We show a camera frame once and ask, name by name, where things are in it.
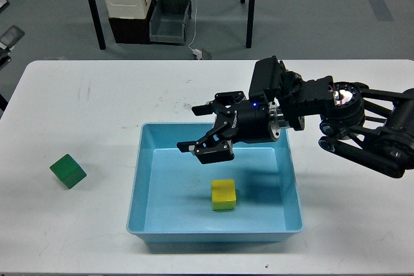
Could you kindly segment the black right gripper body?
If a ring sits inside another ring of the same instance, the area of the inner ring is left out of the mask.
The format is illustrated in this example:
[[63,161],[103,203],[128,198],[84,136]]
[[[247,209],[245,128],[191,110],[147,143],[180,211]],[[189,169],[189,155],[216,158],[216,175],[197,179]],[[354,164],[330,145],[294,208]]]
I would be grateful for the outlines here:
[[230,112],[223,138],[233,143],[276,142],[281,136],[278,106],[274,101],[258,103],[243,100],[227,108]]

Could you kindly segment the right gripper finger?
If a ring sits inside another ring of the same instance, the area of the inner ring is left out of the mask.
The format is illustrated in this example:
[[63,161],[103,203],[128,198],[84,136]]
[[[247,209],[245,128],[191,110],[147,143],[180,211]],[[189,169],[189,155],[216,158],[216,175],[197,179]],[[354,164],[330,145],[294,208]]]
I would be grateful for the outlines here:
[[204,105],[191,108],[196,116],[216,114],[223,116],[235,116],[248,114],[248,101],[243,91],[219,92],[214,99],[207,101]]
[[231,129],[230,121],[233,114],[218,114],[213,127],[206,134],[195,141],[178,142],[177,148],[182,153],[191,153],[201,164],[227,162],[234,159],[233,142],[231,138],[223,136]]

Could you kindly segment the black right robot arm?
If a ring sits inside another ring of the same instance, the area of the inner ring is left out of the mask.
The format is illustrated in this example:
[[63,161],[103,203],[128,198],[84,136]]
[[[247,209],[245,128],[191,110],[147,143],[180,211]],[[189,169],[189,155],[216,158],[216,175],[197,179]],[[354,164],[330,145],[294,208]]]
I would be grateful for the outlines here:
[[248,94],[218,93],[192,111],[216,115],[202,138],[177,144],[202,164],[232,160],[238,142],[275,142],[282,129],[301,131],[306,116],[318,115],[322,149],[392,178],[413,168],[412,90],[375,90],[331,76],[305,81],[273,56],[256,62]]

